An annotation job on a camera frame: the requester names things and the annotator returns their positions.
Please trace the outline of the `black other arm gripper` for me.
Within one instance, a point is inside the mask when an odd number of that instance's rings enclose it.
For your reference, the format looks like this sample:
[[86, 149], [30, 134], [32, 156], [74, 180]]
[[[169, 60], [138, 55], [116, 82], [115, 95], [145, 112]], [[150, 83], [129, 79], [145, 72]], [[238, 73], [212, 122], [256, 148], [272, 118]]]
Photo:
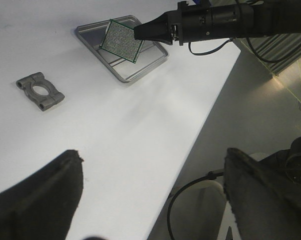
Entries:
[[211, 6], [208, 0], [189, 5], [177, 4], [176, 19], [169, 23], [169, 12], [133, 28], [134, 39], [172, 45], [215, 39], [239, 38], [254, 25], [254, 10], [247, 3]]

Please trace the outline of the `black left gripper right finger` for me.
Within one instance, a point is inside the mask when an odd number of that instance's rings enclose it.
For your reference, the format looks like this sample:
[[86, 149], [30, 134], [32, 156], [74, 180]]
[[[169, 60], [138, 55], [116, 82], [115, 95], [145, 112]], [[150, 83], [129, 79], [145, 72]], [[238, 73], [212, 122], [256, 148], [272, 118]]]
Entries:
[[301, 186], [228, 148], [223, 187], [243, 240], [301, 240]]

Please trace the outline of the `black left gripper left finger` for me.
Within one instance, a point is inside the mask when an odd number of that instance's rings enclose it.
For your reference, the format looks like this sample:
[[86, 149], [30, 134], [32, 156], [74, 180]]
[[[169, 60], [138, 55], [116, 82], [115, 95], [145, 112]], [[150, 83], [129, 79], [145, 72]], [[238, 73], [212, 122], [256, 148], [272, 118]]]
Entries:
[[64, 240], [83, 193], [82, 158], [66, 150], [0, 193], [0, 240]]

